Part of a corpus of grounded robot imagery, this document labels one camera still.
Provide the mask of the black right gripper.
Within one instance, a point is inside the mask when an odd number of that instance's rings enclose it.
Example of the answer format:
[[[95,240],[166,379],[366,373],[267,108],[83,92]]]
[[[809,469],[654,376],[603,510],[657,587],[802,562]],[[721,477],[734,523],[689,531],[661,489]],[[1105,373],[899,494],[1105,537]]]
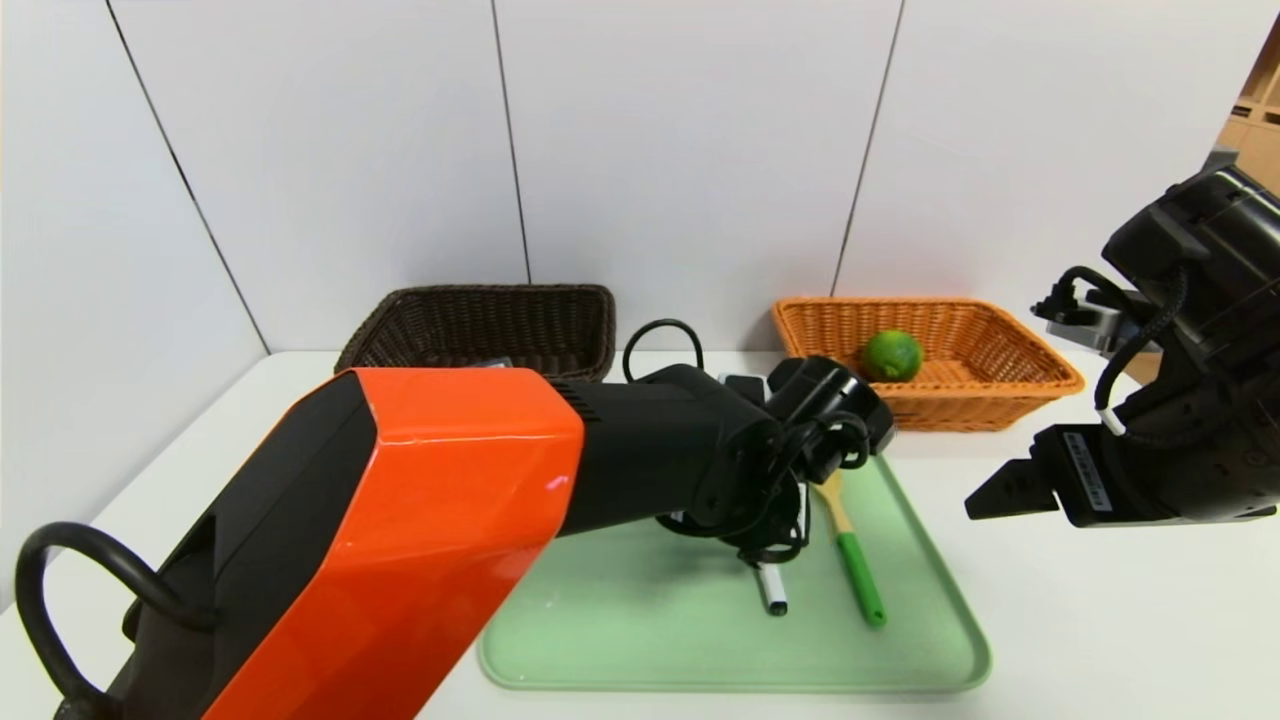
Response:
[[[1151,383],[1117,427],[1057,424],[965,500],[972,520],[1062,511],[1076,528],[1243,521],[1254,515],[1252,383]]]

